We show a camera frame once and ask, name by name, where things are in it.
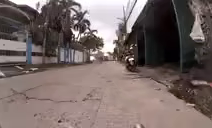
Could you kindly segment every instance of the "sky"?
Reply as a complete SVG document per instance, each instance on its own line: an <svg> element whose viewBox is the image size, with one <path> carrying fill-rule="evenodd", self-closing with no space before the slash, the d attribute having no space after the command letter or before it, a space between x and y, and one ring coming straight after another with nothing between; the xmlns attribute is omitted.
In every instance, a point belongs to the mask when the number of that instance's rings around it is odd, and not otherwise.
<svg viewBox="0 0 212 128"><path fill-rule="evenodd" d="M37 2L42 5L46 0L10 0L16 4L27 4L33 8ZM104 39L103 52L113 52L113 40L116 39L116 29L119 23L117 18L123 16L122 8L126 6L129 0L75 0L82 5L83 10L88 10L87 18L91 21L91 29L97 29L98 35ZM128 32L134 24L139 13L143 9L146 0L138 0L133 14L128 22Z"/></svg>

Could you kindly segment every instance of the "road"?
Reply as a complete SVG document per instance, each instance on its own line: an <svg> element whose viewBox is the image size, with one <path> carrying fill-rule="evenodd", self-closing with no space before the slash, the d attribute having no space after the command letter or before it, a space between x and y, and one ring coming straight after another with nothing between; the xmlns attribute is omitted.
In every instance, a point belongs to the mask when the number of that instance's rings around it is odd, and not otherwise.
<svg viewBox="0 0 212 128"><path fill-rule="evenodd" d="M2 128L212 128L212 121L116 62L0 79Z"/></svg>

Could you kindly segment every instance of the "building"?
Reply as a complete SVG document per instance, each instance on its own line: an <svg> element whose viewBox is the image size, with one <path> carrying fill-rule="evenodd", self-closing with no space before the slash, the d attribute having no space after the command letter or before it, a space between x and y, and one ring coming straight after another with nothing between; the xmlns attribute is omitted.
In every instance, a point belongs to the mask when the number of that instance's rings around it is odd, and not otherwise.
<svg viewBox="0 0 212 128"><path fill-rule="evenodd" d="M182 72L195 62L190 38L194 16L188 0L148 0L138 16L126 45L134 44L140 65L179 65Z"/></svg>

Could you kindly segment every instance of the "white fence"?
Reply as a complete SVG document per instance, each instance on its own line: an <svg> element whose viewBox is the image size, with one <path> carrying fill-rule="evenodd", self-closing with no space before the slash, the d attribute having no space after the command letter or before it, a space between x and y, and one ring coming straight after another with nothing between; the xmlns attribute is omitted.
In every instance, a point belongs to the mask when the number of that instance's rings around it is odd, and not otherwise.
<svg viewBox="0 0 212 128"><path fill-rule="evenodd" d="M66 55L61 49L62 62L82 63L87 60L87 53L75 51L75 58L69 59L70 55ZM46 63L57 63L57 57L46 57ZM0 63L26 63L26 43L0 39ZM32 64L42 63L42 47L32 44Z"/></svg>

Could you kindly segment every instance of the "vegetation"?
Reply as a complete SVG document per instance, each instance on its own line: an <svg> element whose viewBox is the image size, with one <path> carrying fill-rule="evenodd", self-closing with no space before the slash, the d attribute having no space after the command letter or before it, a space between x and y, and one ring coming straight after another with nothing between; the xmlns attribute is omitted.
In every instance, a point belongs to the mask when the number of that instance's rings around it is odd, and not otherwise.
<svg viewBox="0 0 212 128"><path fill-rule="evenodd" d="M82 11L81 4L74 0L49 0L41 9L40 15L32 23L31 32L34 42L43 46L44 57L58 55L60 47L70 47L73 43L79 43L87 49L100 49L103 47L103 39L94 35L96 30L91 30L91 22L85 18L87 11Z"/></svg>

